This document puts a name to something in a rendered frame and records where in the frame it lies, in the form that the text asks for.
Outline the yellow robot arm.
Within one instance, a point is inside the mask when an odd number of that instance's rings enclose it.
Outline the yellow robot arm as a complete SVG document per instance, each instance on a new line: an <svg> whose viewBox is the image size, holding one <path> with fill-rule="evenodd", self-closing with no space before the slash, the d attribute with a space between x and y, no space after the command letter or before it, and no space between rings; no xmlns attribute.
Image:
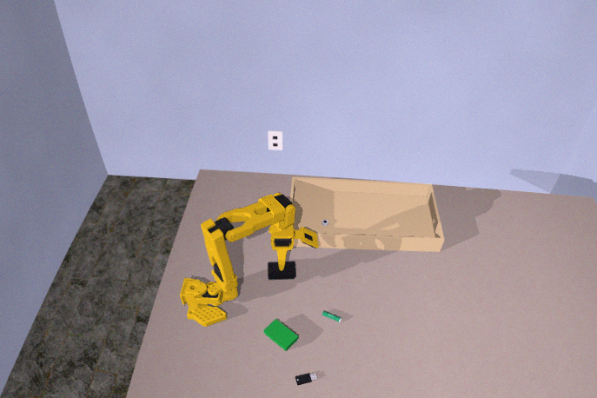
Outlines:
<svg viewBox="0 0 597 398"><path fill-rule="evenodd" d="M231 222L245 223L234 229ZM189 306L188 319L196 320L204 327L227 320L227 314L224 311L218 307L208 306L208 304L219 306L238 296L237 277L226 248L226 240L237 241L269 225L274 224L279 229L285 229L293 223L295 223L295 206L281 193L264 196L257 203L224 212L215 222L211 218L203 222L201 227L205 245L211 265L214 267L212 275L217 282L203 283L197 279L186 279L182 297Z"/></svg>

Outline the black usb flash drive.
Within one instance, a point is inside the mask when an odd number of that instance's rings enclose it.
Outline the black usb flash drive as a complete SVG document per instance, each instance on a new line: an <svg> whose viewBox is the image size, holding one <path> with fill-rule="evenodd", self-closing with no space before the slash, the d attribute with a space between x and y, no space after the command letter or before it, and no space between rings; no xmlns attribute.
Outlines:
<svg viewBox="0 0 597 398"><path fill-rule="evenodd" d="M298 375L298 376L295 377L295 379L296 379L296 383L297 383L297 386L298 386L298 385L302 385L302 384L305 384L305 383L312 382L313 380L316 380L316 375L315 374L312 374L312 375L310 375L310 374Z"/></svg>

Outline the green cylinder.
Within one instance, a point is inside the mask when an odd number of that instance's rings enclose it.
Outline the green cylinder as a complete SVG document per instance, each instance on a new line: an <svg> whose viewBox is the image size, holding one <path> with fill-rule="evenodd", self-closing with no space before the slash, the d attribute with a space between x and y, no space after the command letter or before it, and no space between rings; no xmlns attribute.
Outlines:
<svg viewBox="0 0 597 398"><path fill-rule="evenodd" d="M336 316L336 315L332 315L332 314L330 314L330 313L328 313L326 311L323 311L322 315L327 316L328 318L333 319L333 320L335 320L337 322L341 322L342 321L341 317Z"/></svg>

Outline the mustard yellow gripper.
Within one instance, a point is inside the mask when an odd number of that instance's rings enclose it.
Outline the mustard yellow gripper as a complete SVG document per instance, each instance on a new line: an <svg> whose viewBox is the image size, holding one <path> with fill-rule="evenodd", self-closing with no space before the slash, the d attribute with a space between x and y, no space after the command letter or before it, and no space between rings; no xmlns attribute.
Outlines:
<svg viewBox="0 0 597 398"><path fill-rule="evenodd" d="M269 228L271 233L271 246L278 254L279 270L283 271L286 262L286 255L288 250L292 250L294 246L294 239L301 239L301 242L318 248L317 234L309 229L300 227L300 230L295 230L293 224L285 229L279 229L274 224Z"/></svg>

